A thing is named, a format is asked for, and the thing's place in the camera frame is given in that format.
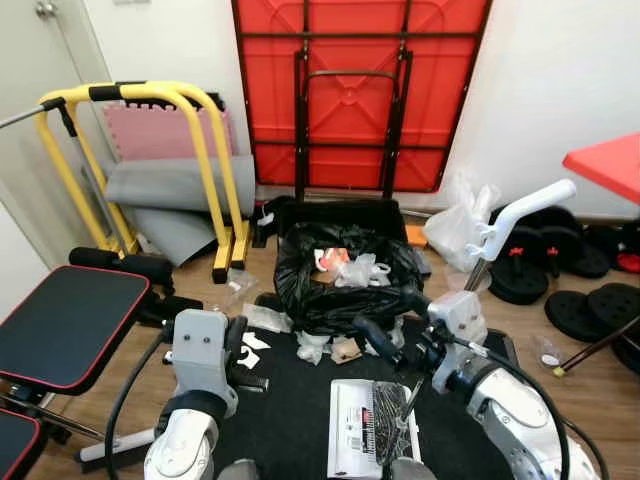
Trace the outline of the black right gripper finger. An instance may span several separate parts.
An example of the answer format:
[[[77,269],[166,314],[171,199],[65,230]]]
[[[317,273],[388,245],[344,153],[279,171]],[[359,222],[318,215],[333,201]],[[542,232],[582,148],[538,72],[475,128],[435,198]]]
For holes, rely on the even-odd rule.
[[[370,320],[369,317],[357,316],[352,321],[352,325],[353,328],[364,335],[366,342],[388,364],[403,364],[404,356],[401,353],[401,348],[396,347],[389,334],[383,328],[380,328],[375,321]]]

